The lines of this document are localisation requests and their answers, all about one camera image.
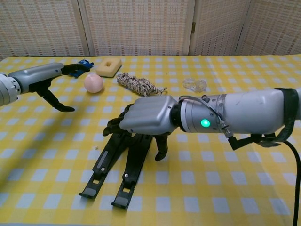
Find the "green led light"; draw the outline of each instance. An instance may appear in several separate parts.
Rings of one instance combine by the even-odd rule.
[[[203,127],[209,127],[210,126],[210,122],[209,122],[209,120],[207,120],[207,119],[203,119],[202,121],[201,121],[201,125],[203,126]]]

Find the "yellow checkered tablecloth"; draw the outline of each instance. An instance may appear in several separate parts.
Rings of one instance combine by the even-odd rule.
[[[87,57],[96,65],[102,57]],[[9,72],[81,58],[12,57],[0,62]],[[196,95],[185,78],[207,81],[206,94],[300,87],[301,55],[291,56],[125,56],[119,72],[150,79],[168,94]],[[108,174],[94,201],[81,198],[109,137],[107,121],[138,96],[105,79],[101,94],[89,94],[79,79],[59,77],[51,90],[73,113],[54,110],[35,93],[0,108],[0,223],[82,225],[292,224],[295,159],[284,145],[248,145],[232,151],[224,135],[169,136],[167,157],[155,162],[151,144],[127,211],[112,208],[126,153]],[[289,140],[301,150],[300,122]]]

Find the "black plastic bracket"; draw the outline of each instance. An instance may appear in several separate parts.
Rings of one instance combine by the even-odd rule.
[[[130,141],[131,136],[127,133],[112,134],[93,167],[93,175],[87,183],[84,191],[79,193],[79,195],[89,199],[94,199],[97,196],[105,178],[108,175],[108,172],[122,152],[126,150]]]
[[[136,134],[133,137],[133,144],[130,146],[127,155],[125,171],[122,175],[122,182],[113,206],[126,209],[132,199],[146,154],[150,148],[152,136]]]

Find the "clear plastic bag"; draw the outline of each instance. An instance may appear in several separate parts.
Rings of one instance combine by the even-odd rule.
[[[192,78],[189,78],[189,79],[185,79],[183,81],[183,86],[187,89],[190,89],[196,93],[200,93],[200,92],[203,92],[206,87],[207,87],[207,83],[202,80],[202,79],[192,79]]]

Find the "pink ball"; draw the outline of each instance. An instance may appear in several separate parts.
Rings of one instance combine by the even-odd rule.
[[[84,80],[84,86],[90,93],[98,93],[103,89],[103,79],[95,73],[90,73]]]

